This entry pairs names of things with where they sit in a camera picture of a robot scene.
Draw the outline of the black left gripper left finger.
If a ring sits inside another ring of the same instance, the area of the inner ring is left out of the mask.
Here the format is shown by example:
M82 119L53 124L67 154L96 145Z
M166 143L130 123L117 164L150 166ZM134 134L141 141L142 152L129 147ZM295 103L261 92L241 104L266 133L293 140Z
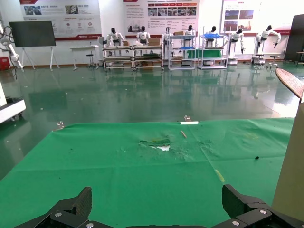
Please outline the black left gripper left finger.
M18 225L18 228L105 228L106 224L89 220L92 188L84 187L73 198L58 201L47 213Z

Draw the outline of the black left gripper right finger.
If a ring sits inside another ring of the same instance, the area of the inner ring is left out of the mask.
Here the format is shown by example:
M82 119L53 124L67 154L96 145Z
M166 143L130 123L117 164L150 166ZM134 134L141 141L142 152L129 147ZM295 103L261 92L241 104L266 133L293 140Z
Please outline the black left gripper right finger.
M231 185L222 187L222 206L229 220L216 228L302 228L304 222L275 211L258 197L239 193Z

